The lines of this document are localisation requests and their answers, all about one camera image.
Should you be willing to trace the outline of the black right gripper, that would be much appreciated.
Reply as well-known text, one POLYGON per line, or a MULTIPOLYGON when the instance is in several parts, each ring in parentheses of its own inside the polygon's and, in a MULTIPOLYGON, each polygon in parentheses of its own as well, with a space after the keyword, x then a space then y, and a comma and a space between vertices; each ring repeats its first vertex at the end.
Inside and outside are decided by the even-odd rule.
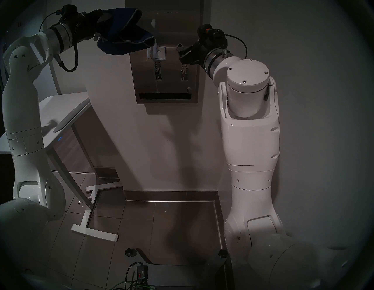
POLYGON ((218 49, 219 52, 222 52, 223 49, 227 49, 227 39, 223 31, 202 31, 198 36, 199 40, 190 50, 181 43, 177 45, 176 51, 182 65, 200 65, 203 67, 206 58, 212 51, 218 49))

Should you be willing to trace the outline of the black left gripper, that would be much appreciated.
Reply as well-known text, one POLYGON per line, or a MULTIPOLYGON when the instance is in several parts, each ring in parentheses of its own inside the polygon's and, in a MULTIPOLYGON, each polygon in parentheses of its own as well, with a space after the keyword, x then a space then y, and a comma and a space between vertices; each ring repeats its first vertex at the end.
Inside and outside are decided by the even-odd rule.
POLYGON ((96 26, 101 16, 103 16, 101 9, 89 13, 70 12, 69 29, 72 34, 72 44, 91 39, 96 32, 96 26))

